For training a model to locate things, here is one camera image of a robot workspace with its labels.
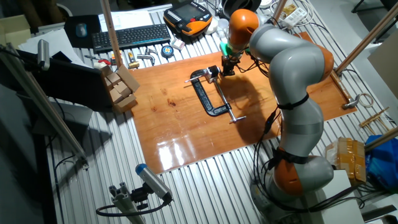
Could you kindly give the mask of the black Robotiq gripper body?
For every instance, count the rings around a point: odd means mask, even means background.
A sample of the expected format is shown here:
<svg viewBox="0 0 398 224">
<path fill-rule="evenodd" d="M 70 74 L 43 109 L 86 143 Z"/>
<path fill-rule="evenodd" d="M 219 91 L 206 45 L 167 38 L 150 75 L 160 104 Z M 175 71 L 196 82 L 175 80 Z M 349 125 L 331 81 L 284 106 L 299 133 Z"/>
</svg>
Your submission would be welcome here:
<svg viewBox="0 0 398 224">
<path fill-rule="evenodd" d="M 233 71 L 234 67 L 240 61 L 240 56 L 233 57 L 233 56 L 222 56 L 221 58 L 221 65 L 223 67 L 223 71 Z"/>
</svg>

